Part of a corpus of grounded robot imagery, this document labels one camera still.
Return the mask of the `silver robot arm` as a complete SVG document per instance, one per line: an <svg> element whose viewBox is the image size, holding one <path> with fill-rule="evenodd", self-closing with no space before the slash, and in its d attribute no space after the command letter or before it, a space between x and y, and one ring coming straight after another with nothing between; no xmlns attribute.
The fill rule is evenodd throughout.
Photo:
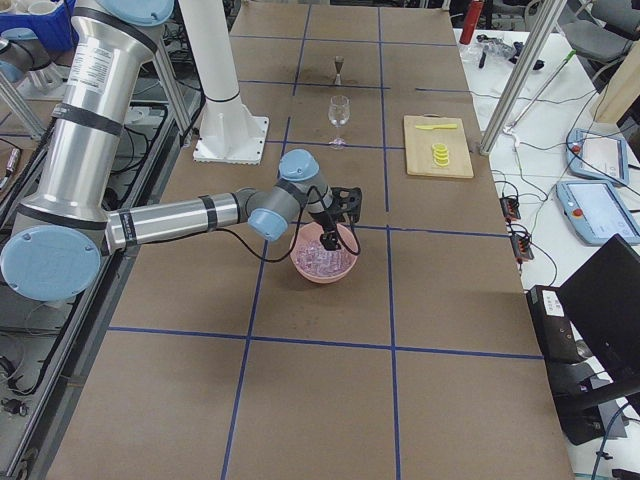
<svg viewBox="0 0 640 480"><path fill-rule="evenodd" d="M101 259L132 246L161 243L247 224L278 240L300 213L337 248L338 191L311 153L279 162L275 186L244 188L190 201L108 212L101 202L141 66L156 58L163 28L182 14L204 96L195 159L256 164L269 121L243 104L223 6L218 1L81 1L72 21L79 43L36 191L18 205L1 252L1 273L16 293L58 301L87 289Z"/></svg>

